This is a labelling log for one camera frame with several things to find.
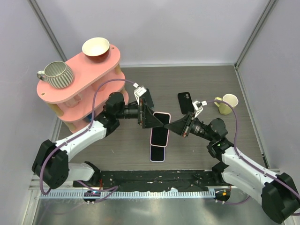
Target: mug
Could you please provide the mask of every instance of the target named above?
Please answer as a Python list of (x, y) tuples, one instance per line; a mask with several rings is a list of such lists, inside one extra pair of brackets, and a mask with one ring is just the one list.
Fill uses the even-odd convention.
[[(226, 94), (226, 95), (223, 96), (223, 98), (216, 97), (215, 100), (221, 100), (221, 101), (227, 102), (233, 108), (236, 107), (239, 103), (238, 98), (233, 94)], [(217, 107), (219, 107), (219, 112), (222, 115), (228, 115), (232, 112), (232, 109), (224, 103), (219, 104), (219, 103), (215, 102), (215, 104), (216, 104)]]
[(62, 61), (50, 63), (43, 71), (38, 71), (37, 77), (57, 89), (66, 88), (74, 80), (73, 71)]

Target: pink phone case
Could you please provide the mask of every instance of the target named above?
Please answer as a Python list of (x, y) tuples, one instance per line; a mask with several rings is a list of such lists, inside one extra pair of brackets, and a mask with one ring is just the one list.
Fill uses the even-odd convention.
[[(171, 121), (171, 115), (170, 115), (169, 113), (167, 113), (167, 112), (154, 112), (153, 115), (156, 114), (156, 113), (169, 115), (169, 123), (170, 123), (170, 121)], [(151, 140), (152, 140), (152, 132), (153, 132), (153, 128), (151, 128), (150, 145), (152, 145), (152, 146), (157, 146), (157, 147), (166, 147), (166, 146), (168, 145), (169, 130), (168, 130), (167, 142), (166, 142), (166, 145), (165, 145), (165, 146), (151, 144)]]

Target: metal panel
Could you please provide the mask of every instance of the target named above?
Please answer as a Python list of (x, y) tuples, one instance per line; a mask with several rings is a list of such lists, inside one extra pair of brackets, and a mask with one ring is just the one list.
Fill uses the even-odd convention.
[[(246, 195), (232, 190), (232, 202)], [(212, 199), (106, 200), (81, 205), (79, 199), (40, 199), (34, 225), (275, 225), (253, 199), (239, 206), (222, 205)]]
[[(41, 195), (40, 199), (75, 199), (83, 198), (87, 190), (53, 190), (49, 195)], [(92, 196), (84, 197), (85, 199), (98, 199), (107, 196), (110, 192), (101, 192), (101, 197)], [(114, 192), (110, 199), (157, 199), (157, 198), (214, 198), (215, 190), (209, 189), (208, 191), (194, 191), (194, 192), (178, 192), (176, 189), (171, 189), (166, 192)]]

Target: striped mug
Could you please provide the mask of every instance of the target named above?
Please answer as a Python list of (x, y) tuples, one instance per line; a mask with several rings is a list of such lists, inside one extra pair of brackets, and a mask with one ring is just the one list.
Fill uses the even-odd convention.
[(69, 86), (74, 80), (71, 68), (62, 61), (50, 63), (44, 70), (38, 71), (37, 77), (57, 89)]

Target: black phone case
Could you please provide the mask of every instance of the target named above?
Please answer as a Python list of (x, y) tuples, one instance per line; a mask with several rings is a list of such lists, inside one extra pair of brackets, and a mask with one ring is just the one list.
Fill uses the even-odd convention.
[(188, 112), (192, 112), (192, 113), (194, 112), (192, 98), (189, 92), (178, 93), (177, 97), (178, 97), (180, 110), (182, 114), (185, 115)]

